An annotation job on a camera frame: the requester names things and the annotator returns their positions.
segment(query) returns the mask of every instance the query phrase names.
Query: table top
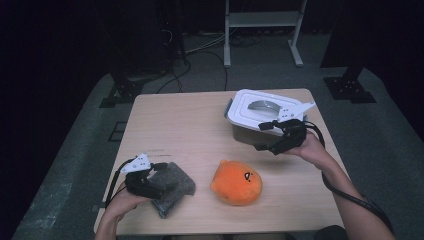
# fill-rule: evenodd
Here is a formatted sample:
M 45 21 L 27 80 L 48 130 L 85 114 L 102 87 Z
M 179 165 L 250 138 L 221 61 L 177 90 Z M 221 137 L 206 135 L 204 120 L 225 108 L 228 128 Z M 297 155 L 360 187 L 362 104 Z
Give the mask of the table top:
M 307 89 L 261 91 L 301 102 L 313 101 Z M 224 111 L 235 94 L 176 93 L 136 98 L 109 184 L 124 161 L 146 152 L 152 163 L 175 162 L 194 180 L 196 192 L 184 196 L 166 219 L 159 217 L 153 204 L 139 205 L 119 223 L 118 235 L 283 232 L 343 226 L 332 193 L 312 164 L 295 156 L 259 152 L 234 140 Z M 306 114 L 322 131 L 328 152 L 344 169 L 318 106 Z M 257 201 L 248 206 L 231 206 L 210 190 L 222 159 L 245 162 L 261 175 L 263 190 Z M 121 174 L 117 185 L 124 179 Z M 94 230 L 103 212 L 100 209 Z

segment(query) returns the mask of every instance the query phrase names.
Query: orange plush toy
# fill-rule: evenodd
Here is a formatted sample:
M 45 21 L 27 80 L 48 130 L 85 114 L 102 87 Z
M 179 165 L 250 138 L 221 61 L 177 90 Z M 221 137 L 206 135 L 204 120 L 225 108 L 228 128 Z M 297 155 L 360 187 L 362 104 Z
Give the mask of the orange plush toy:
M 243 206 L 259 197 L 262 192 L 262 178 L 245 163 L 222 160 L 210 187 L 224 202 Z

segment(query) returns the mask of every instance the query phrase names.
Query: crumpled towel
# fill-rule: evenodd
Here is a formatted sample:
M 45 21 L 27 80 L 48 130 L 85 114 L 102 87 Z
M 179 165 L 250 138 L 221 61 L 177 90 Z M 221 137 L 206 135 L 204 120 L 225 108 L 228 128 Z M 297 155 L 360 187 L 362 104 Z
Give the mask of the crumpled towel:
M 196 184 L 193 179 L 174 162 L 168 163 L 166 169 L 157 171 L 149 178 L 149 181 L 167 188 L 162 199 L 152 200 L 161 218 L 166 218 L 184 195 L 193 196 L 196 191 Z

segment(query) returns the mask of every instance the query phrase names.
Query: dark floor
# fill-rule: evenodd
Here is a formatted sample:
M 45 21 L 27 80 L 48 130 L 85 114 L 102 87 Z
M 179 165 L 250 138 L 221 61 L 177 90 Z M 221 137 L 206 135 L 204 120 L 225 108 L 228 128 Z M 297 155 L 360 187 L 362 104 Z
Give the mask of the dark floor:
M 359 81 L 376 103 L 335 101 L 323 78 L 341 76 L 344 68 L 319 68 L 329 35 L 301 35 L 302 68 L 294 65 L 287 39 L 273 36 L 246 39 L 258 42 L 232 48 L 232 67 L 224 69 L 222 45 L 187 57 L 188 72 L 161 93 L 225 91 L 240 89 L 309 89 L 323 115 L 346 169 L 361 192 L 377 202 L 391 219 L 398 239 L 424 236 L 424 147 L 408 121 L 387 94 L 382 81 L 364 70 Z M 186 48 L 211 41 L 186 37 Z M 178 61 L 174 73 L 188 69 Z M 167 75 L 144 86 L 142 94 L 156 93 Z M 76 119 L 53 166 L 14 239 L 90 239 L 119 142 L 109 141 L 115 124 L 126 121 L 131 104 L 99 108 L 113 86 L 110 75 L 99 79 Z M 292 233 L 313 239 L 311 232 Z M 128 237 L 160 239 L 160 236 Z

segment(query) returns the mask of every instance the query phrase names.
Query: dark background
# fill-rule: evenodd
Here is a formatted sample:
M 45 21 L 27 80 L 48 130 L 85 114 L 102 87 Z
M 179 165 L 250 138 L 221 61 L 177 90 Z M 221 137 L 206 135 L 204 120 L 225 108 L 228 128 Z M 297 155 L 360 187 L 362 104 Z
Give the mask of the dark background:
M 231 1 L 232 11 L 240 11 L 244 2 Z M 98 80 L 111 69 L 163 70 L 172 62 L 160 30 L 175 29 L 174 1 L 126 3 L 0 2 L 0 237 L 13 234 Z M 183 31 L 223 31 L 224 0 L 182 0 L 181 5 Z M 244 9 L 298 6 L 291 0 L 246 1 Z M 133 19 L 122 17 L 128 9 Z M 309 1 L 302 32 L 334 30 L 322 66 L 360 59 L 383 80 L 422 137 L 422 16 L 420 1 L 345 1 L 343 7 L 335 0 Z

